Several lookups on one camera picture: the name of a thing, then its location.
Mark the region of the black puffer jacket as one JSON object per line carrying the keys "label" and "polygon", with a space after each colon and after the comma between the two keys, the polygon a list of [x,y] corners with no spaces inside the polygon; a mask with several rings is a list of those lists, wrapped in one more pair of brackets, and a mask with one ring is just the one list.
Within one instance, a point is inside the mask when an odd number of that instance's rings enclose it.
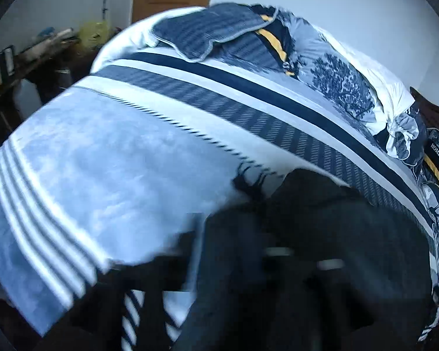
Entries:
{"label": "black puffer jacket", "polygon": [[432,305],[405,214],[305,169],[208,217],[175,350],[413,350]]}

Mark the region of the blue striped bed sheet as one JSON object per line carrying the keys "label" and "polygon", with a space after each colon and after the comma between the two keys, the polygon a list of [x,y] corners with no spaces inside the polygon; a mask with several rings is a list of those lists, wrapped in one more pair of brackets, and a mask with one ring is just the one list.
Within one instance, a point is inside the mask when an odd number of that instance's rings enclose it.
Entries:
{"label": "blue striped bed sheet", "polygon": [[218,59],[188,63],[169,48],[91,73],[0,146],[0,284],[42,340],[100,274],[151,260],[198,213],[189,313],[208,217],[248,202],[247,187],[271,196],[297,169],[422,230],[432,305],[413,350],[439,350],[432,222],[411,171],[292,79]]}

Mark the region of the rumpled blue white duvet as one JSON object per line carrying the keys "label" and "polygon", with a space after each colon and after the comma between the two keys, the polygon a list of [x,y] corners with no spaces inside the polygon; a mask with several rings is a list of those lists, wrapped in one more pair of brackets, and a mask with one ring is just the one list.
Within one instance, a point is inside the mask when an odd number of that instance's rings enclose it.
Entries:
{"label": "rumpled blue white duvet", "polygon": [[293,78],[352,116],[389,156],[409,167],[423,161],[428,132],[402,81],[288,10],[234,2],[166,10],[109,40],[91,71],[157,46],[172,48],[188,63],[218,59],[278,81]]}

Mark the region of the dark wooden headboard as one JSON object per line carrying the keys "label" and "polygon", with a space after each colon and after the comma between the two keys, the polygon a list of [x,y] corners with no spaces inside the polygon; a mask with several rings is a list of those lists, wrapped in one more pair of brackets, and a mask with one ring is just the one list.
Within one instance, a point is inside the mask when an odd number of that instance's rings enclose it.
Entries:
{"label": "dark wooden headboard", "polygon": [[414,97],[417,105],[419,105],[419,110],[425,124],[429,128],[439,129],[439,106],[428,101],[412,86],[410,87],[410,93],[412,97]]}

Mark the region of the white plastic jug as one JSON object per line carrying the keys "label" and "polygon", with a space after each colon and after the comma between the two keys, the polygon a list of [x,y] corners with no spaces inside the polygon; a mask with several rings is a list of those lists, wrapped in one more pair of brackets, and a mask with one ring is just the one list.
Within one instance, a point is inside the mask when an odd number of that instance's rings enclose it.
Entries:
{"label": "white plastic jug", "polygon": [[26,79],[22,79],[17,85],[13,101],[23,121],[42,107],[36,85]]}

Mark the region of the cluttered dark side table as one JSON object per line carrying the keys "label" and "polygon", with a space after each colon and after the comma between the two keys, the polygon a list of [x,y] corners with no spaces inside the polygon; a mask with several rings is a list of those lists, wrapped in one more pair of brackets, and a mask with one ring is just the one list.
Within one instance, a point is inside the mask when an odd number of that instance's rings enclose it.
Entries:
{"label": "cluttered dark side table", "polygon": [[0,86],[0,135],[12,132],[24,122],[13,101],[15,89],[22,79],[36,85],[44,106],[89,74],[98,51],[99,48],[83,48],[79,38],[70,37],[51,45],[29,63],[22,55],[17,56],[15,75]]}

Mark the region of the yellow plastic bag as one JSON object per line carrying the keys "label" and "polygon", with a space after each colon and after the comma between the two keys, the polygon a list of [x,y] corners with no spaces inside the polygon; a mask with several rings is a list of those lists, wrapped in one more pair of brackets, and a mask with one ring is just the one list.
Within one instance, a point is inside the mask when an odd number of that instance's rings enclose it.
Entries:
{"label": "yellow plastic bag", "polygon": [[110,33],[107,21],[88,21],[80,27],[78,38],[83,48],[96,48],[108,41]]}

